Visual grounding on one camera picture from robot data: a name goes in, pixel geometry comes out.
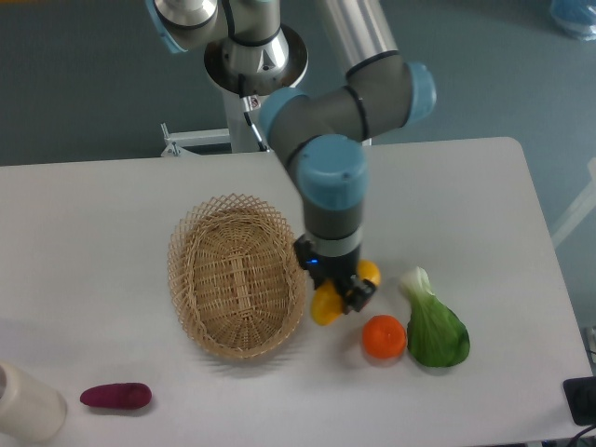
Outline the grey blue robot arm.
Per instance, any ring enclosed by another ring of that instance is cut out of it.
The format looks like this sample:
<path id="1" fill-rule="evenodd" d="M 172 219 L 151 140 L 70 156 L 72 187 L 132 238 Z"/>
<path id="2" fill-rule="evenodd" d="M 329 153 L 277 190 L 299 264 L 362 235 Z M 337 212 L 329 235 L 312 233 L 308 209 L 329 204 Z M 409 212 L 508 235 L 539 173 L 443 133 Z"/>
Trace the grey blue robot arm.
<path id="1" fill-rule="evenodd" d="M 317 292 L 345 313 L 360 311 L 375 285 L 358 270 L 370 138 L 428 116 L 436 103 L 425 65 L 405 62 L 376 1 L 320 1 L 317 12 L 345 84 L 318 98 L 299 89 L 308 56 L 280 18 L 277 1 L 150 1 L 159 37 L 173 53 L 197 47 L 211 80 L 237 102 L 233 142 L 273 151 L 297 189 L 305 231 L 294 250 Z"/>

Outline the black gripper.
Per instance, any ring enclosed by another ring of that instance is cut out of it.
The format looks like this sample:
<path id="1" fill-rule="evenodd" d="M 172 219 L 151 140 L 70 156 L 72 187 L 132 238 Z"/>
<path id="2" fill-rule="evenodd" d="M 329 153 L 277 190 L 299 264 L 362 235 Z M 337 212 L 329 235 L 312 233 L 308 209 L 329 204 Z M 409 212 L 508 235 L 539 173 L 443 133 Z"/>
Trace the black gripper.
<path id="1" fill-rule="evenodd" d="M 356 275 L 360 246 L 340 256 L 324 256 L 315 251 L 312 241 L 301 235 L 293 247 L 298 264 L 313 279 L 313 289 L 330 281 L 342 297 L 345 313 L 360 312 L 370 302 L 376 285 Z"/>

